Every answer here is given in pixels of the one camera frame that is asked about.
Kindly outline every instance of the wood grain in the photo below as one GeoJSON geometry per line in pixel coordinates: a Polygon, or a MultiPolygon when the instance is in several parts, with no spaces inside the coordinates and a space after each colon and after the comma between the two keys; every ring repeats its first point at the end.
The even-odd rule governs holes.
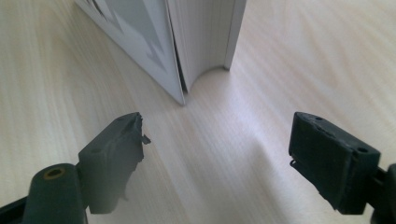
{"type": "Polygon", "coordinates": [[[295,111],[396,161],[396,2],[247,1],[230,72],[179,106],[72,0],[0,1],[0,206],[32,176],[139,111],[145,147],[121,201],[90,223],[369,223],[290,168],[295,111]]]}

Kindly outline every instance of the black plastic part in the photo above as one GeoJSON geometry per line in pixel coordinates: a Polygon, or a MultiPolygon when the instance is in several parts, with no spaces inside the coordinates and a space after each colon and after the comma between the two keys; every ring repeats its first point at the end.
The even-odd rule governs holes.
{"type": "Polygon", "coordinates": [[[79,153],[77,165],[84,206],[92,214],[111,213],[137,164],[143,160],[142,117],[139,113],[115,119],[79,153]]]}
{"type": "Polygon", "coordinates": [[[17,224],[22,222],[26,197],[0,208],[1,224],[17,224]]]}
{"type": "Polygon", "coordinates": [[[362,214],[380,153],[326,119],[296,112],[290,163],[341,214],[362,214]]]}
{"type": "Polygon", "coordinates": [[[74,165],[53,165],[33,177],[22,223],[87,223],[74,165]]]}

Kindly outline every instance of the wooden table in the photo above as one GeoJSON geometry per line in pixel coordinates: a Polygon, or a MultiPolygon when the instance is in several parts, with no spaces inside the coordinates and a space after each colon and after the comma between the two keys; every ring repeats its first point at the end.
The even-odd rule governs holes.
{"type": "Polygon", "coordinates": [[[334,212],[288,154],[295,111],[396,162],[396,2],[248,0],[233,66],[178,105],[73,0],[0,1],[0,206],[139,111],[130,201],[90,223],[369,223],[334,212]]]}

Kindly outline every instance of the light wood surface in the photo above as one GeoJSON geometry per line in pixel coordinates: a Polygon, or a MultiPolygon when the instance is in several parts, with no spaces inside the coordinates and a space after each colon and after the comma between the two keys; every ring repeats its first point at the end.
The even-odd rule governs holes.
{"type": "Polygon", "coordinates": [[[295,111],[396,162],[396,1],[248,0],[233,66],[178,105],[73,0],[0,1],[0,206],[78,162],[139,111],[152,140],[110,215],[90,223],[369,223],[334,212],[289,166],[295,111]]]}

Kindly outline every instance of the book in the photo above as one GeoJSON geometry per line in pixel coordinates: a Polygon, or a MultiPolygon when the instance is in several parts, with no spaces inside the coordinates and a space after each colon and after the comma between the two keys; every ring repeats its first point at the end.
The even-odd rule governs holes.
{"type": "Polygon", "coordinates": [[[229,70],[246,0],[76,0],[177,102],[198,76],[229,70]]]}

